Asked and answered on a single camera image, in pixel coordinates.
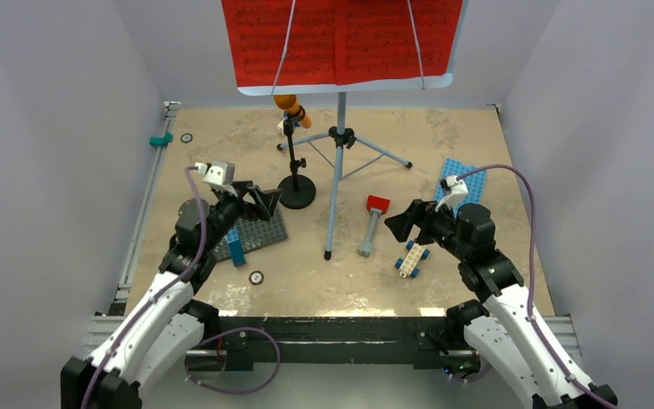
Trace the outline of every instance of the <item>small round marker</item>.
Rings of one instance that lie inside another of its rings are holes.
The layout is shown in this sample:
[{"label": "small round marker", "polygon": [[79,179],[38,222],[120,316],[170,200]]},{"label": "small round marker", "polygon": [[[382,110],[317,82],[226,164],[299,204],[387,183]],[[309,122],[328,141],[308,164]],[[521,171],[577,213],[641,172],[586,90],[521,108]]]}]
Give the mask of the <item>small round marker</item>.
[{"label": "small round marker", "polygon": [[259,285],[262,282],[264,282],[264,274],[262,274],[261,271],[253,271],[252,274],[250,274],[250,284]]}]

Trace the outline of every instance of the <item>lego baseplate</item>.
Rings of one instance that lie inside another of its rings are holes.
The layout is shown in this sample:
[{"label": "lego baseplate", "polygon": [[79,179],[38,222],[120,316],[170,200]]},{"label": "lego baseplate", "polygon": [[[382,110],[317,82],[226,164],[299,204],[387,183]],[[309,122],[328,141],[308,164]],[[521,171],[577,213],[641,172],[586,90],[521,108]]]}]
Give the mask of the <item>lego baseplate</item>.
[{"label": "lego baseplate", "polygon": [[[282,214],[279,208],[274,210],[274,216],[269,222],[262,220],[249,222],[239,219],[236,223],[236,228],[244,254],[287,239],[287,230],[284,228],[284,221],[282,220]],[[231,255],[227,238],[222,239],[212,252],[217,262],[229,260]]]},{"label": "lego baseplate", "polygon": [[[442,167],[442,172],[440,172],[440,178],[438,179],[438,187],[435,191],[434,200],[440,200],[445,196],[442,187],[439,185],[439,181],[449,175],[462,175],[476,167],[477,166],[468,166],[454,159],[445,160],[445,165]],[[455,215],[457,215],[457,209],[466,203],[480,203],[480,199],[482,199],[483,196],[483,187],[485,187],[485,172],[479,172],[468,176],[465,178],[465,184],[468,185],[468,196],[452,210]]]}]

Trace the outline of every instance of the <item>wire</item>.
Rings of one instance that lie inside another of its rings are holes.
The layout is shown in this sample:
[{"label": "wire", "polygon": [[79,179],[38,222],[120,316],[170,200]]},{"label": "wire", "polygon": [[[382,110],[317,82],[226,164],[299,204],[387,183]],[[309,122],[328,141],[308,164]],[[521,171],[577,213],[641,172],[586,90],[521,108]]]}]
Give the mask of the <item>wire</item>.
[{"label": "wire", "polygon": [[277,359],[275,360],[274,363],[274,369],[272,370],[272,373],[267,377],[267,379],[264,380],[264,382],[260,383],[259,385],[249,388],[249,389],[227,389],[227,388],[222,388],[219,386],[215,385],[210,385],[208,383],[204,383],[194,377],[189,372],[189,369],[186,367],[186,360],[184,362],[184,370],[186,371],[186,379],[192,381],[193,383],[197,384],[198,386],[201,386],[202,388],[214,390],[215,392],[221,392],[223,394],[228,394],[228,395],[247,395],[247,394],[252,394],[258,390],[264,389],[269,383],[274,380],[274,377],[277,376],[277,372],[279,372],[279,366],[282,365],[282,355],[279,352],[279,345],[277,345],[277,341],[268,333],[265,331],[259,329],[259,328],[252,328],[249,326],[244,326],[241,328],[234,328],[233,330],[229,331],[224,331],[221,334],[215,335],[211,338],[207,338],[203,340],[201,343],[197,345],[197,347],[202,347],[204,345],[209,345],[210,343],[214,342],[217,339],[222,339],[223,337],[226,337],[228,335],[235,334],[237,332],[241,331],[251,331],[251,332],[257,332],[261,334],[263,337],[267,339],[270,343],[272,343],[272,346],[274,347],[274,352],[277,354]]},{"label": "wire", "polygon": [[112,349],[106,351],[106,354],[104,354],[104,358],[101,360],[101,363],[96,367],[96,370],[94,371],[94,375],[91,376],[91,379],[89,380],[89,385],[86,387],[86,391],[84,392],[83,395],[83,400],[81,402],[81,409],[88,409],[89,400],[91,398],[91,394],[94,392],[94,387],[96,385],[97,379],[99,378],[99,375],[104,371],[104,368],[106,367],[106,364],[109,362],[109,360],[117,355],[117,349],[119,348],[119,345],[121,345],[121,342],[124,340],[124,338],[127,335],[129,335],[129,332],[134,327],[134,325],[139,320],[139,318],[141,318],[141,316],[144,315],[146,311],[153,304],[156,304],[159,298],[161,298],[161,296],[165,292],[167,292],[171,287],[173,287],[176,283],[189,277],[189,275],[194,271],[194,268],[197,267],[199,260],[201,260],[202,258],[202,255],[204,253],[204,247],[207,244],[207,223],[206,223],[206,215],[204,212],[204,205],[202,204],[202,197],[199,195],[199,191],[197,190],[197,185],[194,184],[194,180],[192,179],[192,176],[189,174],[189,172],[192,170],[197,170],[197,167],[196,166],[186,167],[184,169],[184,174],[186,175],[186,180],[189,182],[189,187],[192,189],[192,194],[194,195],[194,198],[197,200],[199,220],[201,221],[199,223],[201,227],[201,237],[199,238],[199,247],[197,249],[197,255],[194,256],[194,258],[189,263],[189,265],[186,266],[185,270],[181,274],[179,274],[178,277],[176,277],[167,285],[165,285],[164,288],[157,291],[157,293],[154,294],[154,296],[150,297],[147,300],[147,302],[145,302],[144,305],[141,308],[139,308],[139,310],[137,310],[136,313],[134,313],[131,319],[127,321],[127,323],[124,325],[123,330],[119,332],[119,334],[116,336],[116,339],[114,339],[114,342],[112,344]]},{"label": "wire", "polygon": [[407,0],[407,9],[410,11],[410,23],[412,24],[412,35],[415,36],[415,48],[417,50],[417,62],[420,63],[420,79],[422,80],[422,89],[425,89],[425,72],[422,70],[422,52],[420,51],[420,42],[417,41],[415,16],[412,14],[412,0]]},{"label": "wire", "polygon": [[532,192],[532,187],[530,183],[528,183],[528,180],[525,178],[525,175],[523,175],[519,170],[515,169],[513,166],[507,165],[507,164],[488,164],[486,166],[480,166],[479,168],[475,168],[473,170],[470,170],[469,172],[463,173],[462,175],[459,175],[457,177],[457,180],[460,181],[462,179],[465,179],[466,177],[470,175],[474,175],[476,173],[482,172],[484,170],[488,169],[507,169],[512,171],[525,185],[525,190],[528,193],[528,199],[530,200],[530,206],[531,206],[531,236],[530,236],[530,255],[529,258],[530,260],[528,261],[528,265],[530,266],[530,283],[528,286],[528,302],[527,302],[527,308],[528,311],[530,311],[530,316],[528,317],[533,329],[535,330],[535,333],[537,334],[537,337],[540,338],[543,346],[545,349],[548,351],[550,356],[553,357],[553,360],[558,364],[560,367],[560,370],[565,374],[565,376],[571,381],[573,385],[575,385],[576,388],[580,389],[585,395],[590,396],[594,400],[596,400],[598,403],[603,405],[604,407],[610,408],[610,409],[617,409],[617,406],[613,405],[609,401],[601,398],[597,394],[595,394],[590,388],[587,386],[583,385],[578,381],[575,377],[574,374],[571,373],[570,368],[563,362],[563,360],[558,356],[558,352],[550,345],[550,342],[548,339],[545,337],[545,334],[542,332],[542,329],[540,326],[537,324],[537,321],[535,320],[535,315],[532,313],[533,309],[535,308],[535,231],[536,231],[536,210],[535,210],[535,196],[533,195]]},{"label": "wire", "polygon": [[274,89],[277,88],[277,81],[279,80],[279,74],[282,73],[282,65],[284,64],[284,59],[287,58],[287,45],[290,43],[290,32],[292,31],[292,19],[295,16],[295,6],[297,5],[297,0],[292,0],[292,9],[290,10],[290,21],[287,23],[287,36],[284,39],[284,47],[282,48],[282,58],[279,59],[279,66],[277,67],[277,75],[274,76],[274,83],[272,84],[272,92],[269,95],[274,95]]},{"label": "wire", "polygon": [[474,377],[468,378],[467,376],[470,375],[469,373],[466,373],[462,378],[456,378],[452,374],[447,374],[447,379],[452,383],[463,383],[463,384],[473,383],[482,379],[485,375],[487,375],[491,371],[491,369],[492,366],[487,362],[485,362],[483,365],[480,365],[480,371]]},{"label": "wire", "polygon": [[224,362],[224,357],[221,356],[221,343],[224,341],[224,338],[219,338],[219,343],[216,345],[216,356],[220,361]]}]

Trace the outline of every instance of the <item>gray lego baseplate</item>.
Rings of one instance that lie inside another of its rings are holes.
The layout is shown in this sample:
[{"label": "gray lego baseplate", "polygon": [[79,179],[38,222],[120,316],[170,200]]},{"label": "gray lego baseplate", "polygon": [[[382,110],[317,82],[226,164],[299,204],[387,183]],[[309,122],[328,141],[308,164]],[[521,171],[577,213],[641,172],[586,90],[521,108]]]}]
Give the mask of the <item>gray lego baseplate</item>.
[{"label": "gray lego baseplate", "polygon": [[[244,254],[287,239],[287,230],[284,228],[279,207],[274,210],[274,216],[269,222],[239,219],[236,226]],[[222,239],[212,252],[217,262],[229,260],[231,256],[227,247],[227,238]]]}]

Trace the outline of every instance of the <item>music stand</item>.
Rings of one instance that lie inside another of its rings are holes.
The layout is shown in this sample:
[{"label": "music stand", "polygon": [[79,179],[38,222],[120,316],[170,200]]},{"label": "music stand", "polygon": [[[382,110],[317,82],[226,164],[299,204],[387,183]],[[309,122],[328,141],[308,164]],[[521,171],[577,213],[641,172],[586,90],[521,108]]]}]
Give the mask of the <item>music stand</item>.
[{"label": "music stand", "polygon": [[[290,45],[289,47],[296,46],[297,48],[303,48],[302,50],[298,49],[296,52],[294,48],[288,47],[291,35],[290,29],[293,22],[295,22],[295,27],[297,27],[297,35],[301,36],[302,38],[307,36],[311,39],[314,39],[315,44],[326,44],[325,46],[327,48],[331,47],[334,49],[339,44],[341,44],[340,47],[344,47],[344,45],[339,42],[344,41],[344,37],[349,35],[349,30],[352,30],[351,28],[345,26],[344,20],[340,20],[340,18],[359,19],[364,14],[350,13],[349,10],[344,9],[341,10],[341,14],[338,14],[335,11],[335,5],[328,0],[313,0],[312,2],[303,3],[302,6],[306,9],[301,9],[303,13],[298,15],[295,15],[296,2],[294,1],[292,2],[289,15],[286,15],[283,11],[284,2],[275,2],[274,0],[255,0],[254,3],[259,3],[261,8],[258,11],[255,11],[255,5],[252,3],[249,6],[231,5],[229,2],[223,3],[225,21],[227,23],[227,35],[229,36],[230,48],[232,51],[232,63],[234,65],[235,77],[237,79],[238,85],[237,89],[239,92],[244,95],[292,95],[334,92],[338,94],[337,125],[331,127],[328,132],[308,136],[293,142],[294,146],[301,145],[302,143],[309,143],[315,150],[317,150],[320,156],[322,156],[322,158],[330,163],[330,165],[332,165],[332,167],[335,169],[334,177],[332,180],[332,194],[330,196],[330,225],[327,232],[327,242],[324,246],[324,259],[330,260],[332,256],[332,237],[335,231],[337,191],[339,189],[340,181],[364,169],[370,164],[375,163],[383,156],[387,156],[388,158],[399,162],[408,169],[412,167],[412,163],[410,161],[390,153],[387,149],[380,147],[373,142],[367,141],[365,138],[359,135],[355,135],[352,129],[346,128],[345,118],[347,116],[347,92],[387,89],[438,89],[450,85],[453,79],[452,68],[455,63],[453,50],[455,49],[455,44],[457,43],[457,39],[459,37],[459,31],[460,27],[462,26],[462,20],[465,15],[465,9],[468,5],[468,0],[439,2],[438,9],[442,8],[442,14],[435,12],[436,8],[434,7],[434,4],[426,3],[424,8],[417,10],[416,13],[419,17],[417,21],[413,14],[412,2],[409,0],[406,1],[406,11],[409,12],[409,19],[404,19],[402,23],[397,24],[397,27],[401,32],[411,32],[411,36],[414,38],[414,44],[416,48],[416,65],[419,66],[419,76],[415,75],[412,78],[404,78],[402,76],[398,76],[396,78],[385,74],[377,75],[377,78],[373,78],[373,76],[367,76],[366,78],[369,79],[365,79],[361,82],[337,81],[336,78],[334,83],[331,83],[330,80],[319,80],[314,84],[310,84],[309,82],[305,84],[302,82],[302,79],[300,78],[302,73],[319,72],[319,70],[322,68],[325,69],[325,72],[329,71],[330,69],[334,70],[333,73],[337,75],[336,59],[338,57],[336,53],[335,60],[331,63],[320,61],[318,64],[313,66],[307,65],[308,68],[304,70],[293,69],[292,72],[288,74],[288,76],[292,76],[291,79],[287,80],[290,82],[288,85],[278,84],[280,73],[288,51],[290,52],[291,63],[296,61],[295,58],[305,58],[309,60],[314,55],[319,56],[319,52],[313,49],[313,47],[316,47],[316,45],[312,44],[311,42],[298,42]],[[396,3],[390,2],[390,4],[393,6],[393,9],[394,7],[397,7],[394,6]],[[325,13],[325,10],[329,11],[330,7],[332,7],[332,13]],[[265,10],[269,10],[272,13],[265,13]],[[324,32],[320,31],[321,28],[314,24],[313,12],[317,13],[317,11],[324,14],[320,15],[319,17],[323,20],[329,20],[330,16],[334,16],[332,23],[336,31],[332,40],[334,40],[335,45],[330,46],[329,41],[317,41],[317,38],[324,36]],[[281,25],[283,22],[286,23],[286,35],[281,31]],[[439,34],[435,34],[436,31],[431,28],[433,25],[441,26],[442,31],[439,32]],[[390,30],[391,29],[387,29],[387,32],[383,32],[382,34],[383,37],[384,35],[387,35],[391,40],[393,40],[394,38],[391,36],[391,32],[389,32]],[[340,33],[339,36],[341,36],[339,41],[336,39],[338,37],[338,32]],[[435,38],[447,39],[447,41],[450,42],[440,43],[440,46],[433,47],[431,56],[427,57],[427,60],[431,60],[432,62],[435,62],[436,60],[440,60],[440,64],[444,62],[446,65],[444,71],[442,71],[442,67],[440,67],[439,71],[436,72],[434,70],[434,65],[432,66],[430,72],[423,71],[423,58],[421,55],[422,48],[418,41],[420,37],[418,32],[422,32],[422,38],[426,39],[426,42],[428,43],[435,41]],[[286,36],[286,39],[281,40],[280,35]],[[349,57],[347,54],[345,54],[344,50],[341,52],[342,55],[339,57],[341,59],[341,63],[349,61]],[[371,58],[377,58],[380,60],[382,57],[379,55],[376,57],[374,55],[375,52],[379,51],[373,51],[370,49],[366,49],[364,53],[360,51],[362,54],[372,55]],[[278,66],[274,76],[272,75],[271,66],[273,60],[278,60]],[[317,149],[312,144],[313,141],[327,137],[332,138],[336,145],[336,158],[333,164],[322,152],[319,151],[319,149]],[[368,163],[358,167],[356,170],[343,175],[342,162],[344,159],[344,149],[349,149],[355,142],[359,142],[366,147],[379,152],[380,155]],[[287,146],[287,143],[280,143],[277,148],[282,150]]]},{"label": "music stand", "polygon": [[[372,143],[366,140],[365,138],[355,134],[351,128],[346,128],[345,127],[346,117],[347,117],[347,92],[339,92],[337,93],[337,126],[331,127],[330,130],[327,132],[308,136],[306,138],[302,138],[300,140],[292,142],[293,146],[301,145],[302,143],[309,143],[310,146],[312,146],[319,153],[319,155],[322,156],[322,158],[324,158],[324,160],[327,161],[327,163],[329,163],[333,168],[335,168],[335,175],[332,179],[332,194],[330,195],[330,225],[327,227],[327,242],[324,245],[325,260],[330,260],[332,258],[332,237],[335,233],[335,212],[337,206],[337,193],[340,187],[340,181],[342,181],[343,179],[347,179],[348,176],[354,175],[360,170],[366,168],[367,166],[374,164],[377,160],[379,160],[383,156],[387,156],[388,158],[402,164],[407,169],[412,167],[412,162],[403,159],[395,155],[394,153],[389,152],[384,147],[380,147],[379,145],[376,145],[375,143]],[[317,149],[317,147],[315,147],[312,144],[313,141],[317,141],[324,138],[332,138],[335,141],[336,155],[335,155],[335,162],[333,164],[326,156],[324,156],[322,151]],[[358,167],[357,169],[343,176],[342,163],[344,159],[344,150],[351,148],[354,142],[359,142],[365,145],[366,147],[379,152],[380,155],[372,159],[370,162],[363,164],[362,166]],[[288,144],[286,142],[283,142],[277,145],[277,149],[281,151],[286,146],[288,146]]]}]

